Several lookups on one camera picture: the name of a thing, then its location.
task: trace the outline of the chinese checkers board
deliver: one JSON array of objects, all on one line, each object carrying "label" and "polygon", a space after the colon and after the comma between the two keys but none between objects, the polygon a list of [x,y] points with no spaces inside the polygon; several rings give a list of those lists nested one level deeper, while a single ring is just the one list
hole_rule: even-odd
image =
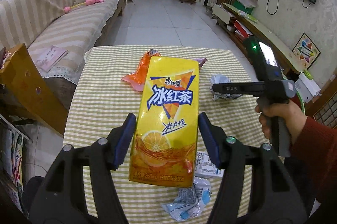
[{"label": "chinese checkers board", "polygon": [[302,37],[295,45],[293,53],[303,64],[305,69],[308,69],[315,62],[321,52],[312,42],[312,40],[305,33],[303,33]]}]

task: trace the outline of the table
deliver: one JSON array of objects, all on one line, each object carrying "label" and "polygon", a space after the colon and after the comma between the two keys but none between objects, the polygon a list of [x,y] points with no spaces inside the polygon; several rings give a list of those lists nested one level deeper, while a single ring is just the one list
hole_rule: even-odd
[{"label": "table", "polygon": [[[237,14],[238,9],[232,5],[223,3],[222,7],[231,13]],[[291,69],[296,74],[300,74],[301,72],[303,72],[304,67],[296,59],[295,54],[265,25],[263,25],[259,21],[257,23],[254,23],[242,16],[237,15],[236,17],[237,20],[241,22],[245,27],[247,27],[255,36],[257,36],[257,38],[267,42],[272,46],[278,61],[280,62],[282,68],[285,69],[284,74],[287,74],[289,69]],[[235,42],[235,44],[247,56],[247,51],[242,42],[233,33],[227,30],[226,27],[224,27],[224,29],[230,35],[230,38]]]},{"label": "table", "polygon": [[[232,81],[251,81],[239,61],[228,50],[176,46],[104,46],[94,47],[87,55],[87,62],[77,85],[66,124],[63,144],[74,147],[91,145],[106,137],[112,128],[121,126],[129,112],[136,116],[142,97],[121,78],[133,72],[149,49],[158,50],[162,56],[194,59],[206,57],[208,61],[200,70],[199,112],[206,112],[212,124],[221,126],[228,136],[235,136],[245,145],[259,147],[266,142],[258,114],[254,112],[255,98],[242,96],[234,101],[213,101],[209,79],[214,74],[227,75]],[[199,151],[206,151],[198,133]],[[152,186],[129,182],[130,147],[124,163],[112,178],[116,191],[130,223],[175,223],[161,208],[162,203],[172,202],[177,188]],[[243,196],[239,216],[246,214],[250,196],[251,168],[246,167]],[[206,223],[220,187],[221,179],[210,179],[212,196],[202,215],[184,223]],[[85,193],[89,213],[96,215],[90,184],[89,169],[84,169]]]}]

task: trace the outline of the blue gripper pad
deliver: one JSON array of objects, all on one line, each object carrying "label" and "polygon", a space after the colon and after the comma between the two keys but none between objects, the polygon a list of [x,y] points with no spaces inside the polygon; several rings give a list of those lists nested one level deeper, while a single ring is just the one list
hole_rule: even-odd
[{"label": "blue gripper pad", "polygon": [[212,124],[209,121],[206,113],[201,113],[198,117],[198,126],[203,138],[203,142],[205,143],[208,156],[211,159],[211,162],[217,167],[220,168],[221,160],[220,160],[220,146],[222,143],[216,141],[215,136],[213,136],[212,132]]},{"label": "blue gripper pad", "polygon": [[129,113],[121,127],[120,138],[115,146],[115,154],[113,164],[118,167],[124,162],[127,150],[130,146],[132,136],[136,128],[136,116]]}]

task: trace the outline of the checkered tablecloth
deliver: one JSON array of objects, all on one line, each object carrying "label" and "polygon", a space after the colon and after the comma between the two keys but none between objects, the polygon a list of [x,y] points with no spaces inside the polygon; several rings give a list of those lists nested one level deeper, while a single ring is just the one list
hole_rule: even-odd
[{"label": "checkered tablecloth", "polygon": [[[176,46],[104,46],[94,47],[87,56],[71,103],[63,144],[74,147],[91,145],[106,137],[112,128],[121,126],[129,112],[138,114],[141,93],[134,91],[121,78],[135,71],[143,54],[154,48],[162,56],[195,59],[206,57],[208,61],[200,70],[199,113],[206,112],[211,123],[224,129],[228,136],[235,136],[242,143],[259,147],[265,142],[258,114],[254,112],[256,100],[242,96],[234,101],[212,100],[209,79],[214,74],[228,76],[233,82],[250,81],[239,61],[228,50]],[[119,200],[130,223],[175,223],[162,208],[162,203],[172,202],[177,188],[152,186],[129,182],[130,148],[124,163],[112,178]],[[198,132],[199,151],[206,151]],[[246,168],[245,180],[238,216],[246,214],[250,196],[251,169]],[[211,201],[198,218],[185,223],[206,223],[220,187],[221,179],[211,178]],[[84,186],[88,211],[96,215],[91,190],[89,169],[84,169]]]}]

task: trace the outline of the phone screen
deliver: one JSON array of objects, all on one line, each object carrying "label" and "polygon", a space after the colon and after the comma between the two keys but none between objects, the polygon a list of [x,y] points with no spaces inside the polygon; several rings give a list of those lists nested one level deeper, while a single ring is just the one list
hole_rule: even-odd
[{"label": "phone screen", "polygon": [[263,56],[265,57],[267,64],[272,65],[272,66],[278,66],[272,49],[268,45],[262,42],[259,42],[259,44],[260,44]]}]

